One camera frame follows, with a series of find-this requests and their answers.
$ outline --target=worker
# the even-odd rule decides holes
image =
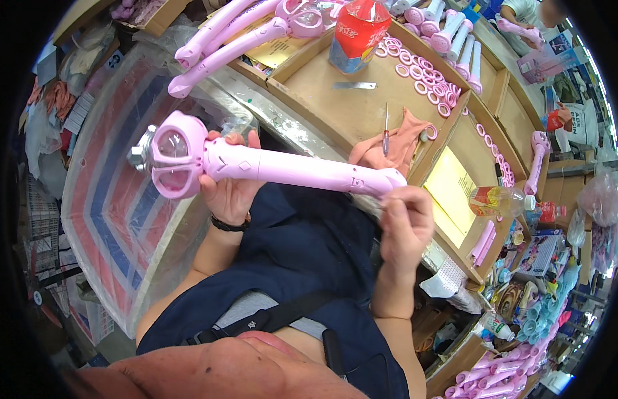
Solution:
[[[550,40],[559,35],[557,25],[565,21],[566,17],[568,11],[562,0],[544,0],[541,3],[537,0],[504,0],[495,19],[507,19],[524,29],[537,28],[544,39]],[[504,31],[501,34],[520,57],[536,48],[536,44],[524,36]]]
[[[256,131],[248,139],[260,148]],[[244,145],[236,133],[226,141]],[[140,319],[136,357],[67,377],[79,396],[426,397],[410,321],[434,229],[424,189],[383,198],[374,278],[376,224],[348,195],[207,175],[200,184],[212,224],[191,270]]]

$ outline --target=black wristband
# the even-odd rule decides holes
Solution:
[[[212,213],[211,214],[211,224],[213,224],[214,226],[216,226],[218,229],[222,231],[244,232],[245,230],[247,230],[247,228],[251,224],[251,213],[247,212],[247,217],[244,219],[244,223],[241,224],[240,226],[228,225],[224,221],[221,221],[218,218],[216,218],[214,214]]]

